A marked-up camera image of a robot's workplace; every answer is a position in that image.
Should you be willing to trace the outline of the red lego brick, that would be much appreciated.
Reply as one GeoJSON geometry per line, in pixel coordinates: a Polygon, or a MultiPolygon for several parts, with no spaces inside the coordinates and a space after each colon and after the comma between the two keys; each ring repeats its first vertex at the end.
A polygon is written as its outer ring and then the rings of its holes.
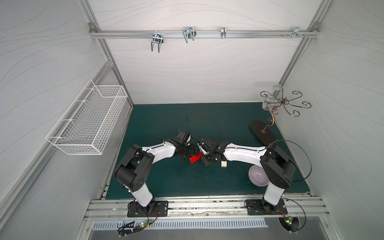
{"type": "Polygon", "coordinates": [[[190,163],[191,163],[191,164],[194,164],[195,162],[199,161],[199,160],[201,159],[201,156],[202,156],[203,154],[204,154],[203,152],[200,152],[199,154],[190,157],[190,158],[189,158],[190,163]]]}

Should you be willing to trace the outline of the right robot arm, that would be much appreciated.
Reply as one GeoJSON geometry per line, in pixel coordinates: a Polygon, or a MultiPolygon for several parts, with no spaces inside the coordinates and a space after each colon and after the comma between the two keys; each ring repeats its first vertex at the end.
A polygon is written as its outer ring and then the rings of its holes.
{"type": "Polygon", "coordinates": [[[287,213],[283,211],[282,197],[293,182],[297,166],[275,142],[267,147],[247,147],[227,142],[218,145],[206,139],[198,142],[198,149],[203,153],[201,160],[206,166],[217,161],[237,161],[256,166],[259,176],[268,180],[267,189],[260,201],[248,206],[267,215],[287,213]]]}

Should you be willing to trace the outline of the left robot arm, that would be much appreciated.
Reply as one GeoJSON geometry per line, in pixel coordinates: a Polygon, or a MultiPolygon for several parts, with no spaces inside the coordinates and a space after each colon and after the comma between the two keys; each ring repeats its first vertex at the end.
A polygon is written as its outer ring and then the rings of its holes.
{"type": "Polygon", "coordinates": [[[176,136],[162,143],[140,147],[132,145],[115,168],[113,176],[134,197],[135,203],[151,211],[155,198],[146,181],[152,165],[177,155],[192,157],[200,153],[198,145],[191,143],[189,132],[180,130],[176,136]]]}

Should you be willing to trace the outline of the lilac bowl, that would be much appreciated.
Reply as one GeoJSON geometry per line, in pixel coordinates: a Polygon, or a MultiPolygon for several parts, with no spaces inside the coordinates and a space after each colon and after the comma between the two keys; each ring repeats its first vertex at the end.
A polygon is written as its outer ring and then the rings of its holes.
{"type": "Polygon", "coordinates": [[[258,165],[253,165],[250,167],[248,171],[248,177],[250,182],[257,187],[265,187],[270,182],[264,169],[258,165]]]}

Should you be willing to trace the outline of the right controller board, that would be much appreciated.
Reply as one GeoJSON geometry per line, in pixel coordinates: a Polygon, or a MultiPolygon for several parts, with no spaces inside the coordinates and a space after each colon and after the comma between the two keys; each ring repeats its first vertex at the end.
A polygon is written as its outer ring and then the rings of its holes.
{"type": "Polygon", "coordinates": [[[279,223],[288,232],[296,232],[300,229],[300,220],[297,217],[279,218],[279,223]]]}

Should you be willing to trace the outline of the metal hook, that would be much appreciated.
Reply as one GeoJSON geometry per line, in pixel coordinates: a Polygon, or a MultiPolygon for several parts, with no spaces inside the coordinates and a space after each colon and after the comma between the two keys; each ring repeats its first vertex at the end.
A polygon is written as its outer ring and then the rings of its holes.
{"type": "Polygon", "coordinates": [[[164,43],[164,36],[159,33],[154,34],[153,39],[151,41],[151,51],[153,52],[155,49],[155,46],[157,46],[158,53],[159,53],[163,43],[164,43]]]}
{"type": "Polygon", "coordinates": [[[308,38],[309,37],[309,35],[308,34],[302,34],[301,32],[300,32],[300,28],[299,27],[296,27],[293,31],[292,31],[292,33],[290,33],[290,34],[288,34],[288,35],[285,35],[285,34],[282,34],[282,36],[284,37],[284,38],[291,38],[292,40],[293,39],[305,39],[305,38],[308,38]]]}
{"type": "Polygon", "coordinates": [[[221,27],[221,39],[225,39],[227,35],[226,27],[221,27]]]}
{"type": "Polygon", "coordinates": [[[189,42],[189,40],[194,41],[196,36],[196,28],[195,27],[187,27],[183,30],[183,36],[186,41],[186,43],[189,42]]]}

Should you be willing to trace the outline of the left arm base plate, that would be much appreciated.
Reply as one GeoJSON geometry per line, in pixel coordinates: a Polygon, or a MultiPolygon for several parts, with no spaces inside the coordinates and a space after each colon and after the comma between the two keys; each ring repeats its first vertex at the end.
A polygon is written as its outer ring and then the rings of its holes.
{"type": "Polygon", "coordinates": [[[166,217],[168,215],[168,201],[152,200],[146,207],[141,206],[138,202],[132,201],[128,204],[127,217],[166,217]]]}

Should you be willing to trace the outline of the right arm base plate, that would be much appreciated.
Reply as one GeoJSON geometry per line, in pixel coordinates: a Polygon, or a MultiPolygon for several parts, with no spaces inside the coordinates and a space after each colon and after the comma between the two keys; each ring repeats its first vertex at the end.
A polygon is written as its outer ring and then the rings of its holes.
{"type": "Polygon", "coordinates": [[[244,206],[250,216],[287,215],[285,202],[280,199],[276,206],[264,199],[245,200],[244,206]]]}

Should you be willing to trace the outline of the aluminium front rail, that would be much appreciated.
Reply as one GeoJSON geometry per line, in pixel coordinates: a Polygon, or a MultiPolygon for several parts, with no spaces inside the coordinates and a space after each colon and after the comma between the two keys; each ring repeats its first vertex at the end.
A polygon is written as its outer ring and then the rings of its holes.
{"type": "MultiPolygon", "coordinates": [[[[168,219],[187,218],[248,218],[245,201],[260,200],[262,195],[223,195],[159,198],[168,201],[168,219]]],[[[331,214],[322,197],[309,194],[285,194],[283,196],[288,214],[293,217],[329,217],[331,214]]],[[[127,219],[131,199],[92,200],[84,220],[127,219]]]]}

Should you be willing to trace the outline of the aluminium rail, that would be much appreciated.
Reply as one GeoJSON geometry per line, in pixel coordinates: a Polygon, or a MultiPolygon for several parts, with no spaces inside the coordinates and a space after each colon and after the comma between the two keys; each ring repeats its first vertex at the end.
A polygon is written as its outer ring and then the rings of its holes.
{"type": "MultiPolygon", "coordinates": [[[[248,218],[245,201],[260,200],[262,195],[223,195],[159,198],[168,201],[168,219],[187,218],[248,218]]],[[[283,196],[288,214],[293,217],[329,217],[331,214],[322,197],[309,194],[285,194],[283,196]]],[[[84,220],[127,219],[131,199],[92,200],[84,220]]]]}
{"type": "MultiPolygon", "coordinates": [[[[282,34],[288,35],[293,30],[228,30],[225,39],[277,39],[284,38],[282,34]]],[[[317,38],[321,32],[300,30],[302,34],[308,34],[309,38],[317,38]]],[[[182,30],[165,31],[96,31],[90,32],[93,39],[152,39],[153,35],[159,33],[164,39],[183,39],[182,30]]],[[[221,30],[196,30],[195,39],[221,39],[221,30]]]]}

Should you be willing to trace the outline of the aluminium top rail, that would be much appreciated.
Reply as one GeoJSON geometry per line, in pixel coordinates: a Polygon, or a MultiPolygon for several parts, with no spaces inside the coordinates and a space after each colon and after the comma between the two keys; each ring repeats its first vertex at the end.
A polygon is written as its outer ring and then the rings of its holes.
{"type": "MultiPolygon", "coordinates": [[[[225,39],[277,39],[284,38],[282,34],[288,35],[293,30],[228,30],[225,39]]],[[[300,30],[302,34],[308,34],[309,38],[317,38],[321,32],[300,30]]],[[[182,30],[165,31],[96,31],[90,32],[93,39],[152,39],[153,35],[159,33],[164,39],[183,39],[182,30]]],[[[221,39],[221,30],[196,30],[195,39],[221,39]]]]}

